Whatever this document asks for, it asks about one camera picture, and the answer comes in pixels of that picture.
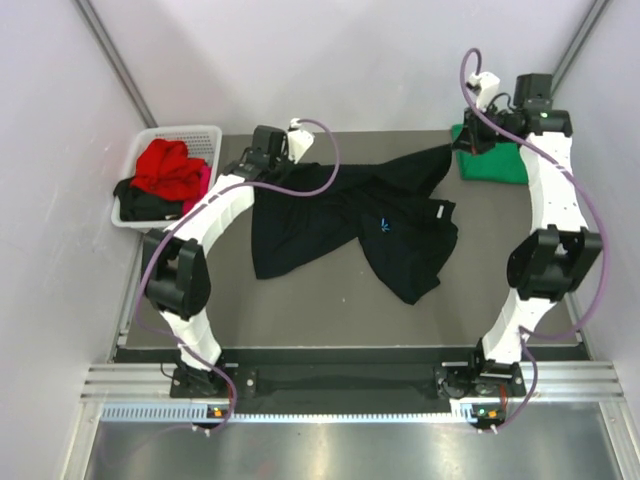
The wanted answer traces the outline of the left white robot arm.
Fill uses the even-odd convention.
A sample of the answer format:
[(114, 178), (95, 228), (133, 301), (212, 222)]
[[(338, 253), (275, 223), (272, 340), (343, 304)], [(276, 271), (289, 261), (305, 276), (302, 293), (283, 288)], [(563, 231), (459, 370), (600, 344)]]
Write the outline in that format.
[(144, 236), (144, 296), (178, 343), (173, 397), (211, 398), (227, 389), (227, 374), (220, 367), (222, 348), (206, 311), (211, 293), (207, 254), (234, 220), (253, 206), (251, 184), (286, 172), (313, 142), (314, 136), (297, 120), (286, 130), (257, 126), (240, 158), (224, 168), (183, 219)]

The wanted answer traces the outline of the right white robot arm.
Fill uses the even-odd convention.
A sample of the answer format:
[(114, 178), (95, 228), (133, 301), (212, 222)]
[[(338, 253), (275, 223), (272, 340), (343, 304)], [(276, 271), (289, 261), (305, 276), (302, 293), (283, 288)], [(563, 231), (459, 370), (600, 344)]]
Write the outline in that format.
[(486, 153), (499, 143), (518, 145), (531, 201), (531, 232), (510, 254), (509, 293), (493, 327), (479, 340), (465, 367), (438, 371), (443, 397), (521, 395), (523, 348), (543, 317), (575, 291), (603, 250), (600, 234), (589, 229), (568, 180), (573, 128), (570, 115), (556, 110), (549, 74), (527, 74), (516, 82), (513, 109), (494, 100), (500, 80), (490, 72), (463, 78), (464, 94), (474, 94), (453, 147)]

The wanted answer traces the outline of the black t shirt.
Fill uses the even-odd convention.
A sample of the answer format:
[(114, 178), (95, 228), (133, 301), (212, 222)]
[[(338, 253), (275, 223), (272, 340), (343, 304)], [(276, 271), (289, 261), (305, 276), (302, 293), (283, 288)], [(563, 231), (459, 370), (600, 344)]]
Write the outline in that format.
[(452, 149), (444, 144), (379, 164), (299, 164), (272, 176), (296, 191), (332, 184), (309, 198), (256, 190), (256, 277), (286, 275), (356, 240), (376, 277), (404, 303), (415, 304), (439, 286), (457, 244), (455, 203), (432, 196), (451, 164)]

